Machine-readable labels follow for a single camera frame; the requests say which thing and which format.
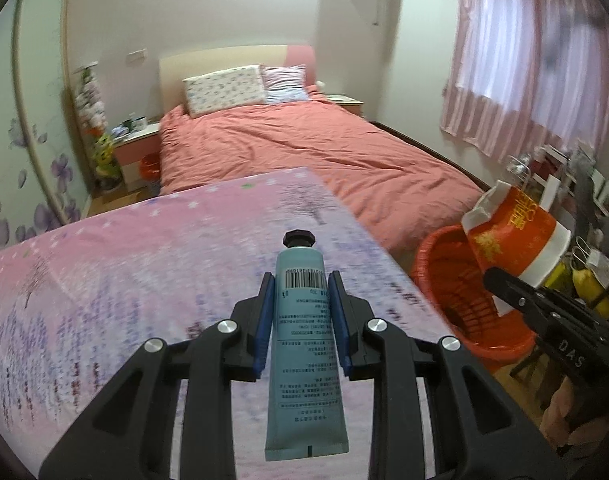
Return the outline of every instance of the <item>nightstand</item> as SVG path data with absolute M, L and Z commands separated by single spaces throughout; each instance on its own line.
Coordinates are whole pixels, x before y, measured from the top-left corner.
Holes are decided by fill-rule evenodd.
M 128 192 L 145 187 L 147 182 L 140 178 L 140 160 L 150 153 L 160 152 L 160 124 L 149 124 L 140 132 L 133 132 L 117 140 L 114 155 Z
M 346 111 L 362 117 L 362 105 L 364 104 L 362 101 L 345 95 L 327 95 L 326 98 L 329 101 L 333 101 L 336 105 L 342 106 Z

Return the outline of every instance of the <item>laundry basket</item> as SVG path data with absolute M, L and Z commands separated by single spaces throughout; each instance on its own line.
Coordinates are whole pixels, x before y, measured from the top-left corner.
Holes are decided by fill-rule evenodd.
M 444 227 L 422 242 L 411 278 L 491 373 L 533 349 L 535 334 L 522 314 L 497 315 L 462 226 Z
M 150 153 L 140 161 L 140 177 L 147 181 L 152 196 L 160 194 L 160 154 Z

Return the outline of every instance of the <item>pillow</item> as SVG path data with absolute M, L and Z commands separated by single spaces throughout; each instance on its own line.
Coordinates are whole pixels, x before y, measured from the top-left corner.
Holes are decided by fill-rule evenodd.
M 239 66 L 184 79 L 192 118 L 243 105 L 264 104 L 267 98 L 259 65 Z
M 262 78 L 267 89 L 267 104 L 291 103 L 311 99 L 304 87 L 305 65 L 262 66 Z

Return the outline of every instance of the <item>barcode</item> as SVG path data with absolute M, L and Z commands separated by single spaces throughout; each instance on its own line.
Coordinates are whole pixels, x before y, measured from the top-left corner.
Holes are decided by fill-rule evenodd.
M 324 272 L 316 269 L 287 269 L 284 288 L 326 288 Z

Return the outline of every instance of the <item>blue gripper pad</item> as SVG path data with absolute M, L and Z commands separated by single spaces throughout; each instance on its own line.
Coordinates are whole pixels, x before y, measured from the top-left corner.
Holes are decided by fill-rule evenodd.
M 276 279 L 273 275 L 268 282 L 267 291 L 260 310 L 258 320 L 258 331 L 254 341 L 253 371 L 256 379 L 262 376 L 262 370 L 267 365 L 268 342 L 271 337 L 271 326 L 273 324 L 274 301 L 276 300 Z
M 333 274 L 329 274 L 329 309 L 333 321 L 333 332 L 335 333 L 335 346 L 337 347 L 337 358 L 344 370 L 345 377 L 351 373 L 351 358 L 349 354 L 349 339 L 347 318 L 345 317 L 340 293 Z

